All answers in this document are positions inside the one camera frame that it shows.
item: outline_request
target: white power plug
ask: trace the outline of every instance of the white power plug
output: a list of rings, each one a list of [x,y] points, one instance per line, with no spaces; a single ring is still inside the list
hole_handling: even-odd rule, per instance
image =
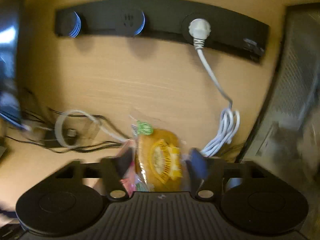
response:
[[[193,45],[195,46],[199,58],[221,95],[229,102],[229,107],[223,109],[221,112],[217,136],[212,139],[201,151],[202,155],[205,157],[211,157],[215,155],[221,149],[224,143],[230,144],[233,136],[236,134],[240,126],[239,112],[233,112],[231,110],[232,99],[220,86],[202,51],[202,48],[204,47],[204,41],[210,35],[210,32],[210,24],[205,19],[198,18],[190,22],[189,33],[193,37]]]

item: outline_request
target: wooden desk surface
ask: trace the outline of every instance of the wooden desk surface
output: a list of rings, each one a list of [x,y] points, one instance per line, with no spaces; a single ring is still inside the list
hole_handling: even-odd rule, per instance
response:
[[[216,132],[227,102],[219,94],[191,45],[147,38],[87,36],[58,39],[54,10],[89,0],[26,0],[18,51],[19,86],[33,90],[56,110],[83,109],[108,116],[130,133],[131,110],[161,119],[191,147],[203,147]],[[277,60],[284,6],[294,0],[193,0],[230,9],[270,26],[261,65],[205,49],[220,84],[241,114],[233,144],[246,140],[268,90]],[[95,161],[115,150],[56,155],[9,142],[0,160],[0,200],[14,207],[18,197],[68,161]]]

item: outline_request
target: ribbed black surface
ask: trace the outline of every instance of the ribbed black surface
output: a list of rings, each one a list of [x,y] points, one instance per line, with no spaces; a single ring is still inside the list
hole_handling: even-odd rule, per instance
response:
[[[26,233],[22,240],[50,239]],[[199,202],[188,192],[143,193],[111,204],[103,217],[81,233],[55,240],[305,240],[298,232],[285,236],[254,236],[228,224],[211,203]]]

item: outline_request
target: yellow label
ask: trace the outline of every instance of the yellow label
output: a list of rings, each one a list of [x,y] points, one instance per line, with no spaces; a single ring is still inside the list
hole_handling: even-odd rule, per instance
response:
[[[169,179],[182,177],[179,148],[160,139],[153,144],[149,153],[150,168],[157,179],[165,184]]]

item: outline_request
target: white power cord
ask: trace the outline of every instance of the white power cord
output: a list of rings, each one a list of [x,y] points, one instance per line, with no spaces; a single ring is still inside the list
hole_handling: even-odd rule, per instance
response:
[[[77,148],[79,147],[79,145],[68,145],[66,143],[66,141],[64,140],[63,138],[63,134],[62,134],[62,127],[63,127],[63,123],[64,121],[66,120],[66,118],[71,115],[71,114],[83,114],[85,116],[87,116],[92,122],[94,122],[95,124],[99,125],[100,127],[100,130],[103,131],[104,133],[110,135],[111,137],[113,137],[114,139],[120,141],[120,142],[126,142],[127,139],[124,138],[124,137],[121,137],[121,136],[118,136],[114,133],[111,133],[108,131],[107,128],[105,128],[101,122],[95,118],[94,116],[92,116],[91,114],[88,114],[84,111],[81,111],[81,110],[69,110],[69,111],[66,111],[64,112],[62,115],[60,115],[58,118],[57,118],[57,121],[54,125],[54,133],[55,133],[55,136],[57,138],[57,141],[60,143],[61,146],[65,147],[65,148],[70,148],[70,149],[73,149],[73,148]]]
[[[233,136],[236,134],[240,126],[239,111],[231,110],[232,99],[220,86],[202,51],[204,41],[209,36],[210,31],[210,24],[204,19],[195,19],[189,25],[189,33],[193,37],[193,44],[199,58],[221,95],[229,102],[229,108],[225,108],[221,112],[220,125],[216,137],[201,150],[202,155],[205,157],[215,155],[225,143],[230,144]]]

